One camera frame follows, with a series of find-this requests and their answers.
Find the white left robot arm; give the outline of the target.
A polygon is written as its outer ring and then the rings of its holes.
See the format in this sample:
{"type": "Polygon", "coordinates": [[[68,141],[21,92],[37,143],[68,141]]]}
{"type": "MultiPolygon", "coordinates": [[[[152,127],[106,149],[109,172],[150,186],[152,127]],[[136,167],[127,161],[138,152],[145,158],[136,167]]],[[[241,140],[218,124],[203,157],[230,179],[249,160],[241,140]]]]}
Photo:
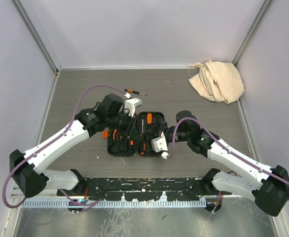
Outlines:
{"type": "Polygon", "coordinates": [[[128,135],[136,118],[139,98],[123,100],[108,94],[93,108],[83,109],[62,130],[25,152],[13,151],[10,156],[12,178],[26,198],[43,190],[69,190],[73,195],[84,193],[87,184],[75,169],[49,170],[48,166],[76,144],[89,139],[106,128],[128,135]]]}

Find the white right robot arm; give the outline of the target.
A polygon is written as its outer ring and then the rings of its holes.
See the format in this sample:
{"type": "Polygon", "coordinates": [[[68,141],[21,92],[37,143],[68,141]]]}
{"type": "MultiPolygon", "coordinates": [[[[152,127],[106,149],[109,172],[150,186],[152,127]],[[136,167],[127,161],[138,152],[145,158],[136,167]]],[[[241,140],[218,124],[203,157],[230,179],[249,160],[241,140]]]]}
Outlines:
{"type": "Polygon", "coordinates": [[[151,122],[141,126],[142,135],[150,140],[155,152],[160,152],[162,158],[167,159],[174,154],[168,152],[168,143],[186,142],[193,152],[237,173],[237,176],[231,176],[211,169],[203,177],[206,193],[233,193],[253,201],[270,216],[280,214],[289,201],[289,174],[284,167],[270,167],[237,151],[210,132],[190,111],[179,112],[176,119],[177,124],[172,127],[165,123],[154,126],[151,122]]]}

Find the orange black pliers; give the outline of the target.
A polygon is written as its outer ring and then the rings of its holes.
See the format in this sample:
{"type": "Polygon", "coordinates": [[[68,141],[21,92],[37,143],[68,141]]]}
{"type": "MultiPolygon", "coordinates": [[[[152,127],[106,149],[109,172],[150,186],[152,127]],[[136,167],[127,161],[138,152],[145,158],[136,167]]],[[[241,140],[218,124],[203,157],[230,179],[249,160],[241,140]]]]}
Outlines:
{"type": "Polygon", "coordinates": [[[114,143],[121,143],[123,140],[122,133],[118,130],[115,129],[112,133],[112,140],[114,143]]]}

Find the black plastic tool case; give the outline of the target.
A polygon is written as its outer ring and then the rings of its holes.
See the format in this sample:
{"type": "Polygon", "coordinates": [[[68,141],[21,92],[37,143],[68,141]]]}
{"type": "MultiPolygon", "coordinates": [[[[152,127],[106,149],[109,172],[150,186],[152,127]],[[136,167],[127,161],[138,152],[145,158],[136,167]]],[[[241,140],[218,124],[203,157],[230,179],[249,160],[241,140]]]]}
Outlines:
{"type": "MultiPolygon", "coordinates": [[[[146,123],[146,115],[148,113],[152,113],[152,127],[158,124],[161,124],[165,121],[165,117],[161,112],[141,112],[138,114],[138,119],[135,124],[135,128],[133,130],[132,136],[127,139],[125,136],[125,131],[120,131],[123,136],[123,140],[121,143],[114,143],[112,140],[112,133],[114,129],[105,130],[102,133],[102,137],[107,139],[107,152],[114,157],[131,157],[133,155],[140,155],[140,144],[142,141],[141,137],[141,125],[142,119],[144,119],[144,132],[148,129],[146,123]]],[[[151,146],[151,140],[144,136],[144,141],[146,144],[145,155],[142,157],[158,157],[161,155],[160,153],[156,153],[151,146]]]]}

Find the orange handled screwdriver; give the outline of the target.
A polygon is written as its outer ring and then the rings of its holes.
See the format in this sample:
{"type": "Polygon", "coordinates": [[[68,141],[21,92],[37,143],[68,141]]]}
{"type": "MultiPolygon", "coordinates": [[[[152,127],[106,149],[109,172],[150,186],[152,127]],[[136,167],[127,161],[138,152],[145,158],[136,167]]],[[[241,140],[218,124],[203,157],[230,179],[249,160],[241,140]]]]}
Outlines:
{"type": "Polygon", "coordinates": [[[152,113],[148,113],[146,115],[146,123],[147,123],[148,129],[152,128],[152,113]]]}

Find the black handled screwdriver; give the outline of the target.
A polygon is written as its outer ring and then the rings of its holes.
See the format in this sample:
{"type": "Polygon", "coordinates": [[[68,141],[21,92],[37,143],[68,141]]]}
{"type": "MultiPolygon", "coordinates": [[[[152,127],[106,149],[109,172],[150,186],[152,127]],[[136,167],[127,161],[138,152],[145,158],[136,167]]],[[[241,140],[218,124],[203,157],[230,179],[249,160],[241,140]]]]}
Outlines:
{"type": "Polygon", "coordinates": [[[142,141],[141,141],[141,144],[140,144],[140,155],[144,156],[145,155],[145,151],[146,151],[146,144],[145,144],[145,140],[144,140],[144,119],[142,119],[141,137],[142,137],[142,141]]]}

